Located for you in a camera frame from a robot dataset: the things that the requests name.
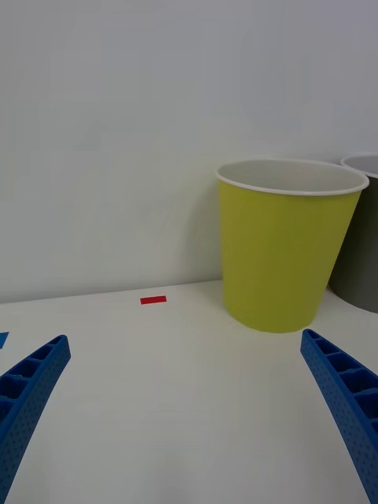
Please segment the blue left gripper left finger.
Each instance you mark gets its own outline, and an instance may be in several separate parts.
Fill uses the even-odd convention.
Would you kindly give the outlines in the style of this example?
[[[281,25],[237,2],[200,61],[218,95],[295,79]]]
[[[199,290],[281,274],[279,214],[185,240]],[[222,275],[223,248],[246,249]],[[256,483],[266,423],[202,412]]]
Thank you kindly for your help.
[[[1,376],[0,503],[9,494],[39,418],[70,358],[68,338],[59,335]]]

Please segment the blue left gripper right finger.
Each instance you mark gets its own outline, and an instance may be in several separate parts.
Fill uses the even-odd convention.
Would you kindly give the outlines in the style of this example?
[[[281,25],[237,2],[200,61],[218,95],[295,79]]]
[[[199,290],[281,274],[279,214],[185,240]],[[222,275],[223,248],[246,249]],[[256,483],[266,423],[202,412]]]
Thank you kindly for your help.
[[[339,429],[371,503],[378,502],[377,375],[313,330],[301,354]]]

